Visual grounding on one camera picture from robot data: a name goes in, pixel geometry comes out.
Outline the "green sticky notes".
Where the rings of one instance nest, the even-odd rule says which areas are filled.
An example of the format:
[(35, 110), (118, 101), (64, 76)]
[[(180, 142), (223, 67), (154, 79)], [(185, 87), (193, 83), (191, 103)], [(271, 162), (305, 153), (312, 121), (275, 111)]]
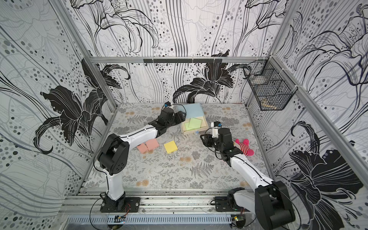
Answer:
[(202, 126), (202, 119), (199, 118), (191, 118), (189, 121), (189, 126), (193, 129), (199, 129)]
[(193, 130), (193, 128), (191, 128), (190, 126), (189, 126), (189, 122), (187, 122), (187, 123), (185, 123), (185, 129), (186, 129), (186, 131), (190, 131), (190, 130)]

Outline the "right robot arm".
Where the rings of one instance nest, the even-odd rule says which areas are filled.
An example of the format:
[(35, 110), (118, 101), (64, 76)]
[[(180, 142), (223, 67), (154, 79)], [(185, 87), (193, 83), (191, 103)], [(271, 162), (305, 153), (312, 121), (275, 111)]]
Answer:
[(221, 160), (241, 175), (253, 190), (249, 193), (238, 187), (228, 191), (227, 196), (215, 197), (217, 212), (252, 212), (265, 230), (274, 230), (294, 222), (298, 211), (290, 200), (285, 184), (261, 173), (234, 145), (228, 128), (212, 127), (211, 130), (212, 134), (200, 135), (203, 145), (220, 154)]

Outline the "pink sticky notes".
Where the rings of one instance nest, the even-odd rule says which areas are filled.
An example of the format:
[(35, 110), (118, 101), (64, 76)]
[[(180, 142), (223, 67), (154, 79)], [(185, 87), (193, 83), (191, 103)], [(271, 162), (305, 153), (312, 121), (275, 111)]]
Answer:
[(140, 145), (137, 146), (137, 149), (140, 151), (141, 154), (145, 154), (146, 152), (148, 152), (148, 147), (145, 143), (142, 143)]
[(151, 139), (145, 142), (149, 151), (155, 150), (159, 147), (159, 143), (156, 139)]

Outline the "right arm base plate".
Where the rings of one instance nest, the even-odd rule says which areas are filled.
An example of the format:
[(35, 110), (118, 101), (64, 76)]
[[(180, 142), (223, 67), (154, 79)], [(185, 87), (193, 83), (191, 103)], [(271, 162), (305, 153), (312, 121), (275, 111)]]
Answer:
[(249, 212), (249, 210), (236, 205), (235, 201), (227, 196), (216, 196), (210, 204), (215, 206), (217, 212)]

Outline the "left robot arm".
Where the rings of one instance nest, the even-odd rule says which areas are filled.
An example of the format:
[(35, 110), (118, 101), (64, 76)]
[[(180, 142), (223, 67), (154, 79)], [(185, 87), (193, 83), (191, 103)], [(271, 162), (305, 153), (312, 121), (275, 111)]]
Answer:
[(125, 191), (121, 173), (127, 165), (128, 154), (132, 149), (160, 137), (168, 128), (185, 120), (186, 110), (175, 112), (171, 106), (165, 104), (157, 119), (146, 126), (125, 135), (109, 135), (96, 156), (102, 171), (106, 174), (108, 184), (106, 196), (112, 201), (123, 198)]

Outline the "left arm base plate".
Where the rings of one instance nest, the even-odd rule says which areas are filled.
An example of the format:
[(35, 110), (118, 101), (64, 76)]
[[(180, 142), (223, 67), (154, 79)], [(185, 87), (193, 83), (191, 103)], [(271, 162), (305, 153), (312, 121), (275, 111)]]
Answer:
[(103, 198), (100, 211), (102, 213), (137, 213), (140, 207), (140, 197), (121, 197), (118, 200), (112, 200), (106, 196)]

